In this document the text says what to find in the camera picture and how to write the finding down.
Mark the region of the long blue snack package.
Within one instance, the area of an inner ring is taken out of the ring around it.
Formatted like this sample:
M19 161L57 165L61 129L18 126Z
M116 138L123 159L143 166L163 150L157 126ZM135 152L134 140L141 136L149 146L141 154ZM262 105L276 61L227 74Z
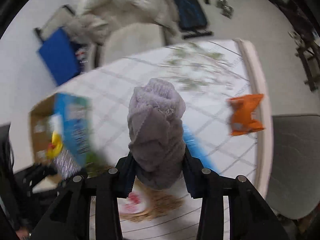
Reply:
M214 162L210 160L209 155L204 151L198 139L186 125L183 125L183 140L192 157L198 158L204 168L210 168L219 173Z

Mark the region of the orange snack bag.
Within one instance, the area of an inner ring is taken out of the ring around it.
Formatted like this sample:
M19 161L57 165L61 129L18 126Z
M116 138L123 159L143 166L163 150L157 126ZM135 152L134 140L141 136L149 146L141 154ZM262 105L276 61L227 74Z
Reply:
M263 124L252 117L252 114L263 100L264 94L247 94L227 100L233 110L230 118L231 136L260 132Z

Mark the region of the lilac towel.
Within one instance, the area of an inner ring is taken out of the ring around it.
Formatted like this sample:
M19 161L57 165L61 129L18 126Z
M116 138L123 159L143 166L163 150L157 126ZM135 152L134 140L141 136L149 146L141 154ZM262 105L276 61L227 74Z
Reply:
M129 149L139 165L137 178L147 187L168 189L181 175L184 112L184 100L168 81L151 78L133 90L127 115Z

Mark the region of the dark green snack bag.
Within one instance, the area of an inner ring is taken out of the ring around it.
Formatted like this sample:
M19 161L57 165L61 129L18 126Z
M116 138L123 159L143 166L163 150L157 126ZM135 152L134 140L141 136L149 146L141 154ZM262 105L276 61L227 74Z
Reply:
M89 178L97 177L106 172L109 168L111 168L111 166L107 165L106 161L95 153L91 152L87 154L85 170Z

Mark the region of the grey chair seat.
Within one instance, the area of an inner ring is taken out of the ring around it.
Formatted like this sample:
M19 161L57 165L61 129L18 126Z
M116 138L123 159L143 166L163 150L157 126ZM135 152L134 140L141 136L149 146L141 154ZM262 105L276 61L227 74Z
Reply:
M319 203L319 116L274 116L273 133L266 201L277 213L300 219Z

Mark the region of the blue green cardboard box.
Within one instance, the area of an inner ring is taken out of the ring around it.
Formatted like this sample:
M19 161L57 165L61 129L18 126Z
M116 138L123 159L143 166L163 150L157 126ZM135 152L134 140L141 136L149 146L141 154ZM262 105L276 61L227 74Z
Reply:
M55 93L35 105L29 112L30 138L35 162L53 167L46 153L52 133L56 132L61 135L64 146L71 152L81 169L85 169L87 154L94 153L91 144L90 113L89 98L68 93ZM63 179L57 173L54 181L61 180Z

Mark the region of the blue folded mat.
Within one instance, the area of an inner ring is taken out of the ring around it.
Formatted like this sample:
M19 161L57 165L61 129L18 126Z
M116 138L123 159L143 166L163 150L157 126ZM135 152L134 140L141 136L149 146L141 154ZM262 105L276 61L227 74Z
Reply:
M67 33L58 28L38 50L58 86L80 74L80 61L76 56L80 48L81 44L71 41Z

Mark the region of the black weight bench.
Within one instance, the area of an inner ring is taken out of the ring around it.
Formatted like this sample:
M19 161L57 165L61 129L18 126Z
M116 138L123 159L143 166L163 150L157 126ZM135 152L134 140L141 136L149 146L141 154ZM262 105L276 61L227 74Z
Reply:
M206 30L208 21L198 0L174 0L179 15L178 27L184 40L189 38L212 36Z

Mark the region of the chrome dumbbell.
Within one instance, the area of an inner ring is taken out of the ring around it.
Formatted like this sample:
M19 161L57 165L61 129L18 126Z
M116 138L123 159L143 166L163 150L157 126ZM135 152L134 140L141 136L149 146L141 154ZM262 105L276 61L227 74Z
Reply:
M221 15L229 19L233 17L234 9L228 5L226 0L216 0L216 7L221 10Z

